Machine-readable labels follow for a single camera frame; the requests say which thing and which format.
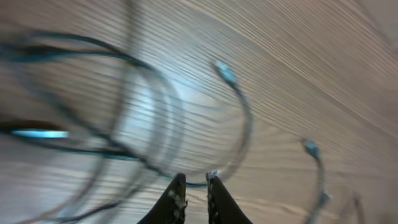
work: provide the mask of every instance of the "wooden surface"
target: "wooden surface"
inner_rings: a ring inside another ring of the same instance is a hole
[[[128,9],[117,0],[3,0],[0,10],[6,21],[27,27],[88,35],[123,48],[130,42],[133,55],[161,70],[187,113],[174,171],[217,165],[239,136],[239,104],[211,67],[215,59],[228,62],[250,101],[255,126],[249,153],[226,186],[254,223],[301,223],[312,207],[316,167],[299,144],[302,138],[322,148],[333,195],[320,223],[338,223],[353,192],[363,198],[367,223],[398,222],[398,62],[356,1],[146,0]],[[29,69],[85,119],[107,129],[122,74],[115,67],[121,65],[79,58]],[[93,144],[95,139],[27,94],[12,73],[2,66],[5,113],[62,123],[73,130],[75,145]],[[138,84],[131,85],[118,128],[121,141],[142,149],[153,101],[143,80],[132,82]],[[8,138],[1,142],[1,223],[44,218],[81,188],[98,160]],[[83,210],[112,198],[139,164],[109,166]],[[159,180],[137,194],[113,222],[137,222],[166,185]],[[205,191],[187,195],[187,223],[206,223]]]

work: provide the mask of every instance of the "tangled cable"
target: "tangled cable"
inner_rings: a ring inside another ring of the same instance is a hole
[[[38,45],[35,44],[35,40],[37,39],[53,39],[53,40],[74,40],[79,42],[86,42],[89,44],[96,45],[101,47],[105,50],[69,50],[63,49],[60,47],[54,47],[51,45]],[[7,42],[0,44],[0,58],[11,62],[16,69],[16,78],[18,79],[19,83],[31,94],[36,95],[46,101],[49,105],[51,105],[54,109],[56,109],[60,114],[62,114],[65,118],[67,118],[72,123],[81,126],[85,130],[87,130],[90,134],[104,139],[109,148],[100,149],[98,151],[92,151],[87,149],[78,149],[74,147],[68,146],[61,146],[56,144],[50,144],[45,141],[37,140],[38,137],[46,138],[52,136],[53,133],[49,132],[46,129],[38,129],[38,128],[30,128],[28,130],[16,128],[13,126],[7,126],[6,128],[0,127],[0,131],[6,134],[10,134],[15,138],[18,138],[21,141],[24,141],[28,144],[32,144],[35,146],[44,147],[47,149],[54,149],[63,152],[70,152],[75,154],[85,154],[85,155],[93,155],[93,156],[101,156],[103,159],[116,159],[116,160],[137,160],[143,164],[143,167],[147,170],[156,172],[158,176],[172,178],[172,175],[169,175],[166,172],[164,166],[157,166],[154,165],[153,162],[150,161],[149,157],[142,156],[137,153],[137,151],[125,144],[115,140],[112,135],[103,132],[102,130],[96,128],[89,122],[85,121],[78,114],[68,106],[68,104],[62,99],[62,97],[58,96],[56,93],[51,91],[46,86],[42,85],[40,82],[35,80],[35,78],[30,75],[26,70],[24,70],[21,64],[25,63],[39,63],[39,62],[51,62],[54,60],[61,60],[63,58],[69,57],[77,57],[77,56],[100,56],[100,57],[111,57],[111,58],[118,58],[121,60],[125,60],[128,64],[135,68],[141,68],[144,70],[148,70],[155,76],[155,79],[161,83],[167,91],[171,94],[169,97],[169,101],[172,102],[171,108],[173,110],[174,121],[177,122],[175,125],[175,129],[173,130],[173,137],[171,142],[169,143],[175,150],[180,148],[180,144],[182,141],[183,136],[183,126],[184,122],[184,115],[183,115],[183,108],[182,102],[178,97],[177,92],[174,90],[172,85],[167,81],[166,78],[162,76],[162,74],[157,71],[154,67],[145,63],[137,58],[134,58],[123,51],[113,47],[106,42],[91,38],[85,37],[76,34],[66,34],[66,33],[59,33],[59,32],[47,32],[47,31],[35,31],[31,32],[28,35],[23,35],[15,42]],[[239,167],[241,161],[244,159],[248,146],[249,140],[252,132],[252,124],[253,118],[251,114],[251,110],[249,107],[249,103],[246,100],[245,96],[242,94],[241,90],[236,83],[235,76],[233,75],[232,71],[229,69],[227,64],[223,62],[216,62],[215,68],[218,72],[220,78],[234,91],[235,95],[238,97],[238,100],[242,106],[243,114],[245,117],[243,129],[241,133],[241,137],[237,140],[234,150],[234,156],[229,158],[228,160],[222,160],[220,162],[220,167],[226,166],[227,169],[225,172],[221,173],[220,178],[223,180],[227,180],[232,176],[232,174],[236,171]],[[164,95],[161,93],[156,92],[156,96],[160,99],[159,101],[165,102]],[[164,128],[161,126],[162,123],[154,124],[155,128],[158,130],[162,130]],[[162,147],[162,137],[161,136],[154,136],[153,138],[156,141],[152,141],[152,144],[148,146],[147,152],[156,153]],[[98,179],[104,169],[103,161],[99,162],[97,165],[97,169],[93,174],[91,181],[86,186],[86,188],[82,191],[80,195],[76,197],[75,208],[69,208],[69,211],[64,212],[65,214],[73,214],[77,211],[78,201],[83,200],[84,197],[89,193],[92,189],[94,182]],[[132,181],[138,179],[139,175],[134,175],[132,177]],[[95,208],[87,213],[76,217],[62,217],[57,218],[55,221],[59,223],[70,223],[70,222],[78,222],[84,218],[92,216],[102,210],[107,210],[110,208],[114,208],[119,206],[123,203],[126,199],[134,195],[137,191],[139,191],[144,186],[144,183],[137,184],[135,187],[131,188],[130,185],[126,186],[123,190],[123,193],[120,194],[120,197],[111,203],[106,203],[98,208]],[[206,182],[198,182],[198,183],[190,183],[187,182],[187,187],[204,187],[206,186]]]

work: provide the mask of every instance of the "wood grain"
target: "wood grain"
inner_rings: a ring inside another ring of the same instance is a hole
[[[312,206],[316,167],[299,144],[302,138],[321,146],[334,195],[320,223],[336,223],[353,191],[363,197],[368,223],[380,223],[386,216],[398,219],[392,196],[398,170],[397,59],[356,1],[146,0],[134,2],[133,11],[119,0],[0,3],[0,17],[18,24],[11,25],[15,29],[74,32],[132,47],[133,55],[161,70],[181,96],[187,116],[171,172],[216,166],[238,138],[239,104],[211,67],[216,59],[228,62],[250,101],[255,127],[247,158],[226,185],[254,223],[299,223]],[[77,58],[27,69],[82,117],[108,130],[122,65],[105,58]],[[77,146],[95,141],[24,91],[12,78],[12,69],[1,70],[5,113],[61,123],[73,130],[71,144]],[[138,71],[131,73],[118,138],[143,149],[153,115],[162,111],[154,111],[150,91],[156,88],[134,78]],[[165,149],[175,150],[168,145]],[[0,198],[6,202],[0,205],[2,223],[33,220],[67,201],[97,159],[33,150],[10,139],[2,140],[0,150]],[[111,162],[83,210],[111,198],[137,166]],[[137,222],[166,185],[158,180],[137,194],[114,223]],[[187,222],[206,223],[205,191],[187,194]]]

